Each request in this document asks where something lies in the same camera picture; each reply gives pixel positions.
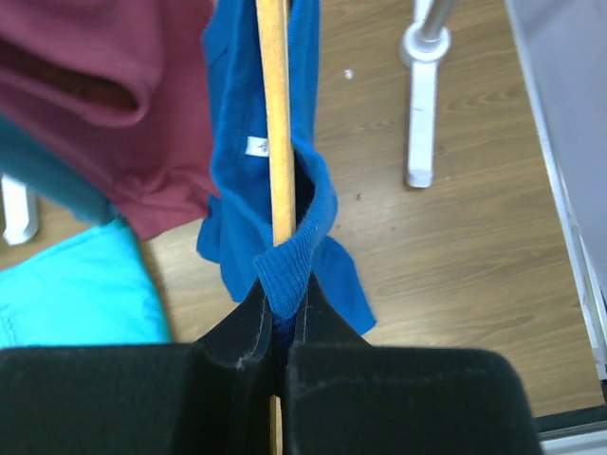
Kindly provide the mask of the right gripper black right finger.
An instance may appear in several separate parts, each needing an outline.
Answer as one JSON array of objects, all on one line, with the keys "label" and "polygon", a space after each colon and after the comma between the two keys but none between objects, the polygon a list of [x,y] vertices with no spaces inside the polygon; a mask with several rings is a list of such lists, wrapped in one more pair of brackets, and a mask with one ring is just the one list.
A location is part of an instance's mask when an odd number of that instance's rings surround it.
[{"label": "right gripper black right finger", "polygon": [[311,278],[285,367],[287,454],[538,454],[522,381],[491,351],[374,346]]}]

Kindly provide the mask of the blue tank top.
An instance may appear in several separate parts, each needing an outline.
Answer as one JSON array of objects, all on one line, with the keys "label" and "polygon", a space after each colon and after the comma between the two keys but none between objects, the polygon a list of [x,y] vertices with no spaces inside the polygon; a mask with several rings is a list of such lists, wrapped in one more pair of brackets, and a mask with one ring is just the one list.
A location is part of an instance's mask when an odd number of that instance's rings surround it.
[{"label": "blue tank top", "polygon": [[219,3],[202,38],[212,116],[212,180],[218,195],[199,232],[199,254],[220,267],[234,301],[259,282],[281,345],[291,339],[308,282],[359,334],[376,323],[349,253],[329,232],[338,198],[314,146],[320,57],[320,5],[295,1],[288,24],[290,123],[296,164],[298,227],[273,243],[267,114],[256,7]]}]

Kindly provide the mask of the yellow wooden hanger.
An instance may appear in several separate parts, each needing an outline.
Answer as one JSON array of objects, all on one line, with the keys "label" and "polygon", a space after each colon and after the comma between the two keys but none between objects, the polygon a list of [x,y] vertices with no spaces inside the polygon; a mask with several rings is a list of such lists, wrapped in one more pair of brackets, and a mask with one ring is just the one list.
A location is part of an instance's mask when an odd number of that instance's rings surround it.
[{"label": "yellow wooden hanger", "polygon": [[294,153],[291,144],[287,1],[257,0],[257,24],[267,111],[273,244],[296,229]]}]

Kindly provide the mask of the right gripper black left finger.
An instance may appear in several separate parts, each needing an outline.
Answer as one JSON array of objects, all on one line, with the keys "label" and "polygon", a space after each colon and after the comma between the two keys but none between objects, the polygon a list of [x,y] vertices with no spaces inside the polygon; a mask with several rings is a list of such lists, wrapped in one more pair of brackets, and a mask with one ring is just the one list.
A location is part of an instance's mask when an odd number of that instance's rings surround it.
[{"label": "right gripper black left finger", "polygon": [[260,284],[192,343],[7,349],[5,454],[268,454],[272,316]]}]

